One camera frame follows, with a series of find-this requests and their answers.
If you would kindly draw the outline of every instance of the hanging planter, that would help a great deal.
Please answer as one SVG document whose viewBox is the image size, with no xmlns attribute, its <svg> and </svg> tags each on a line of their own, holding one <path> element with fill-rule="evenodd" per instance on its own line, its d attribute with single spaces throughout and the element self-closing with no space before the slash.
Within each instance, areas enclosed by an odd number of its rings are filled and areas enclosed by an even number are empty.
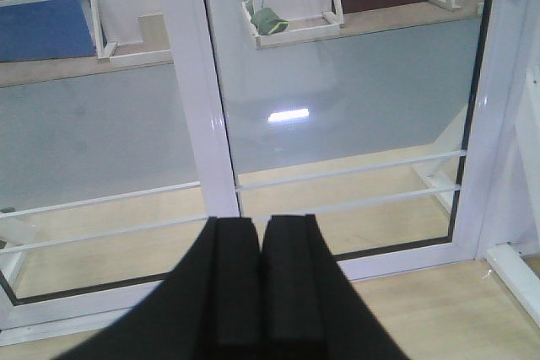
<svg viewBox="0 0 540 360">
<path fill-rule="evenodd" d="M 340 0 L 332 0 L 334 5 L 340 3 Z M 265 0 L 261 1 L 258 10 L 254 10 L 252 0 L 245 0 L 242 3 L 242 13 L 257 48 L 286 46 L 338 36 L 340 25 L 343 24 L 340 7 L 334 11 L 321 11 L 318 16 L 283 19 L 277 9 L 265 5 Z"/>
</svg>

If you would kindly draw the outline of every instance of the white shelf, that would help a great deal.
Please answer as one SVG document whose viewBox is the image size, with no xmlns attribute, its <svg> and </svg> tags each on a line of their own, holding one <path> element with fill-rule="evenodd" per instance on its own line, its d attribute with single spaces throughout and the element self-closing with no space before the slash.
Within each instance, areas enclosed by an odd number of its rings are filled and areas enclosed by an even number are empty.
<svg viewBox="0 0 540 360">
<path fill-rule="evenodd" d="M 250 23 L 245 4 L 242 7 L 256 47 L 268 48 L 481 17 L 483 0 L 456 0 L 456 3 L 460 7 L 454 11 L 422 2 L 350 13 L 343 16 L 344 24 L 332 22 L 333 13 L 325 12 L 324 18 L 290 21 L 285 31 L 272 35 L 259 35 Z"/>
</svg>

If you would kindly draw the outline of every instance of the white aluminum frame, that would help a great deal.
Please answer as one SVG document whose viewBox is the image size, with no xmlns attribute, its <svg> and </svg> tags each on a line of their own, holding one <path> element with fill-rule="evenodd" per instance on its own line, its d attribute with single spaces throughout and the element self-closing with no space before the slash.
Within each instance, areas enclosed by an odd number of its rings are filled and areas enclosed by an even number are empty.
<svg viewBox="0 0 540 360">
<path fill-rule="evenodd" d="M 452 242 L 343 261 L 340 265 L 349 279 L 378 277 L 475 256 L 507 99 L 507 90 L 501 91 L 497 86 L 494 90 L 493 85 L 505 80 L 501 78 L 505 75 L 504 69 L 500 68 L 501 55 L 516 58 L 516 50 L 508 49 L 500 38 L 505 37 L 506 42 L 511 43 L 519 33 L 519 30 L 508 30 L 505 25 L 504 2 L 494 0 L 491 13 Z M 237 216 L 240 213 L 234 173 L 204 1 L 162 0 L 162 4 L 208 214 Z M 146 283 L 16 307 L 0 290 L 0 329 L 129 308 L 156 284 Z"/>
<path fill-rule="evenodd" d="M 530 66 L 532 54 L 532 37 L 540 21 L 540 0 L 527 0 L 526 17 L 522 27 L 521 43 L 519 44 L 520 57 L 513 69 L 512 98 L 507 109 L 506 125 L 515 127 L 516 140 L 520 150 L 523 169 L 526 176 L 528 195 L 531 199 L 532 214 L 537 228 L 537 240 L 528 244 L 530 251 L 525 254 L 539 253 L 540 250 L 540 172 L 538 159 L 540 159 L 540 67 Z M 534 319 L 540 327 L 540 278 L 531 270 L 521 258 L 521 246 L 511 244 L 498 244 L 489 247 L 486 259 L 494 268 L 499 277 L 514 294 L 523 306 L 523 309 Z"/>
</svg>

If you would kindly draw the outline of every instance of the white door frame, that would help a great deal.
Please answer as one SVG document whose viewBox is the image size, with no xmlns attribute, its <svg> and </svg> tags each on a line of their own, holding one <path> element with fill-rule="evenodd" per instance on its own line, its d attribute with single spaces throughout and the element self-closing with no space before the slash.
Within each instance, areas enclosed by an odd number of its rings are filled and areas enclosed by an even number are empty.
<svg viewBox="0 0 540 360">
<path fill-rule="evenodd" d="M 208 214 L 236 216 L 239 212 L 234 174 L 204 1 L 161 1 Z M 509 25 L 516 27 L 522 12 L 520 8 L 515 10 L 517 19 L 509 21 L 505 0 L 494 0 L 453 241 L 343 261 L 341 266 L 349 279 L 474 258 L 508 99 L 508 88 L 503 87 L 505 81 L 511 80 L 511 72 L 501 69 L 501 63 L 516 59 L 517 49 L 510 45 L 518 42 L 519 30 L 509 30 Z M 0 289 L 0 329 L 129 308 L 156 284 L 152 282 L 18 306 L 13 306 Z M 102 326 L 110 321 L 104 320 Z"/>
</svg>

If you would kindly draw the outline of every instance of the blue wall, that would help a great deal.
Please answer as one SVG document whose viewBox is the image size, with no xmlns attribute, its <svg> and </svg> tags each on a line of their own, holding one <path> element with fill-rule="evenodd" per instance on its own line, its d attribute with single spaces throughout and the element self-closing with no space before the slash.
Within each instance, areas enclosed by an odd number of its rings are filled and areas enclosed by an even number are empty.
<svg viewBox="0 0 540 360">
<path fill-rule="evenodd" d="M 0 62 L 94 54 L 80 0 L 0 8 Z"/>
</svg>

